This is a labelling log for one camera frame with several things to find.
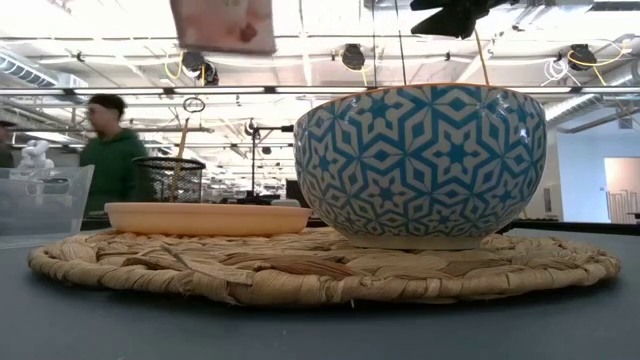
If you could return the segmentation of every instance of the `pole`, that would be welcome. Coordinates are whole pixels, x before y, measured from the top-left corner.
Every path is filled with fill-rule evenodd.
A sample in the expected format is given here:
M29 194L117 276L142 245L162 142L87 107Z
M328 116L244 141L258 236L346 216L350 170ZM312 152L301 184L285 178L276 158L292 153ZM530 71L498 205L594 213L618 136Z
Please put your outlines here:
M254 128L251 133L251 196L256 196L256 134L258 129Z

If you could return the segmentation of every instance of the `cable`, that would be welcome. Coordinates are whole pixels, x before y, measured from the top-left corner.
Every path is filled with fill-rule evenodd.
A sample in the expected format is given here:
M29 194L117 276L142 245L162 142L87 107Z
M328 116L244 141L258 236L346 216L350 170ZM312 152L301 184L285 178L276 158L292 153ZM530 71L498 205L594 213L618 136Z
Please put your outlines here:
M180 57L178 58L178 73L176 75L173 75L171 73L171 71L169 71L169 63L168 62L164 63L164 72L167 73L168 77L170 77L172 79L177 79L177 78L180 77L180 74L182 74L182 58L183 58L183 56L184 56L184 52L181 52L180 53Z
M600 75L600 71L598 71L597 67L593 67L593 71L595 71L596 75L598 75L598 79L600 79L600 82L602 83L603 86L607 86L606 81L604 81L604 78L602 77L602 75Z
M622 48L620 49L620 53L618 54L618 56L614 57L614 58L613 58L613 59L611 59L611 60L608 60L608 61L605 61L605 62L601 62L601 63L595 63L595 64L594 64L594 63L584 63L584 62L582 62L582 61L575 60L575 59L573 59L573 58L571 57L571 54L573 54L573 53L574 53L574 51L573 51L573 50L569 51L569 53L567 54L567 58L569 58L569 60L573 61L574 63L576 63L576 64L578 64L578 65L582 65L582 66L591 66L591 67L594 67L594 68L595 68L596 66L608 65L608 64L611 64L611 63L613 63L613 62L615 62L615 61L620 60L620 58L622 57L622 55L624 55L624 49L625 49L625 47L626 47L626 46L627 46L627 44L626 44L626 43L625 43L625 44L622 44Z
M544 74L548 80L540 84L540 86L545 86L552 81L561 80L565 76L570 77L576 85L582 86L580 82L569 73L569 70L569 64L567 62L557 59L549 60L544 66Z

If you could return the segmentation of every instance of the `bowl rim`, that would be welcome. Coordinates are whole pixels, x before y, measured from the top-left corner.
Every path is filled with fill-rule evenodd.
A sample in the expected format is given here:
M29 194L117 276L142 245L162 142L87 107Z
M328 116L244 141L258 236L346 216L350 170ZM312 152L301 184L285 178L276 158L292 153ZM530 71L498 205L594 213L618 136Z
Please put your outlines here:
M378 87L375 89L370 89L370 90L365 90L365 91L358 91L358 92L354 92L351 94L346 94L344 96L340 96L337 97L335 99L331 99L325 103L322 103L320 105L317 105L315 107L313 107L311 110L307 111L304 115L315 111L318 108L324 107L325 105L331 104L335 101L342 101L346 98L352 97L352 96L356 96L356 95L362 95L362 94L368 94L368 93L373 93L376 91L384 91L384 90L393 90L393 89L398 89L398 88L413 88L413 87L432 87L432 86L474 86L474 87L486 87L486 88L491 88L491 89L499 89L499 90L504 90L504 91L509 91L509 92L514 92L514 93L518 93L521 95L524 95L528 98L530 98L531 100L537 102L538 104L540 104L540 102L538 100L536 100L533 96L527 94L527 93L523 93L521 91L517 91L517 90L512 90L509 89L508 87L505 86L493 86L493 85L487 85L487 84L473 84L473 83L454 83L454 82L442 82L442 83L422 83L422 84L407 84L407 85L393 85L393 86L385 86L385 87Z

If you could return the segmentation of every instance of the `straw mat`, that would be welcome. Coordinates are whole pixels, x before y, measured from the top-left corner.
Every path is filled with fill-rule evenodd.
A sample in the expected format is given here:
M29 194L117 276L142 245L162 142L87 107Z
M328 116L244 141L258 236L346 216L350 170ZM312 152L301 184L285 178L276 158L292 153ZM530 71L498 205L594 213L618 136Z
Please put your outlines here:
M317 306L451 303L588 286L615 277L620 262L553 237L492 235L476 250L399 251L357 248L324 228L271 238L82 234L34 250L29 267L77 285Z

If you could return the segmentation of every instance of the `wooden stick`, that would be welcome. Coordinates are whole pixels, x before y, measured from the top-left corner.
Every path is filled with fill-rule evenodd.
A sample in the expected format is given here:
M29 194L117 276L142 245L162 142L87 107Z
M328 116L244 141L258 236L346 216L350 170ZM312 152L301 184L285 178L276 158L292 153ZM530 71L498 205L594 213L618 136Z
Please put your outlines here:
M482 63L482 71L484 72L484 81L487 85L491 85L489 83L489 74L487 73L487 64L484 62L484 54L482 52L482 45L480 45L480 36L478 35L478 30L473 31L476 34L476 45L478 45L478 55L480 55L480 62Z
M182 136L180 137L180 146L178 147L178 159L182 159L182 154L184 153L184 145L187 142L187 132L189 131L189 118L184 120L184 127L182 128ZM174 197L176 195L176 187L178 186L178 176L180 175L181 168L180 161L176 162L176 166L173 168L173 178L171 179L171 194L169 196L169 201L173 202Z

